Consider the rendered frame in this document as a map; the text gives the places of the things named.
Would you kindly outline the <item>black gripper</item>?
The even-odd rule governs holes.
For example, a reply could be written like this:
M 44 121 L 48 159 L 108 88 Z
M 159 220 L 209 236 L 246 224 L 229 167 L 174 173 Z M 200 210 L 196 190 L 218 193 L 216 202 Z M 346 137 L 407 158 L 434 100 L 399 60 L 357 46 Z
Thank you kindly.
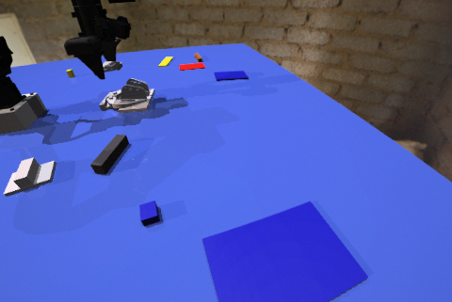
M 95 21 L 97 12 L 103 18 L 107 14 L 106 8 L 101 5 L 89 5 L 73 7 L 75 12 L 71 12 L 73 18 L 77 18 L 82 32 L 78 32 L 79 38 L 66 40 L 64 49 L 67 56 L 74 56 L 80 59 L 88 68 L 101 80 L 105 79 L 102 56 L 106 61 L 116 61 L 117 45 L 121 40 L 116 40 L 115 36 L 107 35 L 98 37 L 96 34 Z

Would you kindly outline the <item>red rectangular block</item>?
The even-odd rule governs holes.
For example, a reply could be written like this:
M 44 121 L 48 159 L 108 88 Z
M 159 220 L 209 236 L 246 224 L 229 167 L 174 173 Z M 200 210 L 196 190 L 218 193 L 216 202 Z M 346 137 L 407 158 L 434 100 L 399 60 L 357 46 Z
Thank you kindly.
M 205 68 L 202 63 L 180 64 L 179 67 L 181 71 Z

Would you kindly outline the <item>yellow flat bar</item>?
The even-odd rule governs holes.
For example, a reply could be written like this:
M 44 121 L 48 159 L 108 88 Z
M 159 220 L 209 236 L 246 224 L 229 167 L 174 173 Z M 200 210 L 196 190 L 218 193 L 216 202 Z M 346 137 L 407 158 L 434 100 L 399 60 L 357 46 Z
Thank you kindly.
M 173 59 L 172 56 L 167 56 L 167 57 L 166 57 L 166 58 L 158 65 L 158 67 L 167 67 L 172 59 Z

